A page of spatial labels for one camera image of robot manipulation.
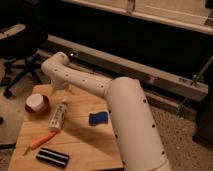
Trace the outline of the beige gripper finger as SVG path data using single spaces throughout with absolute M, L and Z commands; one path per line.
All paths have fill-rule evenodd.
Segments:
M 68 87 L 66 88 L 66 91 L 73 94 L 73 86 L 72 85 L 68 85 Z

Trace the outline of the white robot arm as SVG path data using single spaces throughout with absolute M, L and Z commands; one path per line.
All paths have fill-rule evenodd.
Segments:
M 89 74 L 71 69 L 69 64 L 68 56 L 57 52 L 42 63 L 41 69 L 56 89 L 72 84 L 106 101 L 124 170 L 172 171 L 139 81 Z

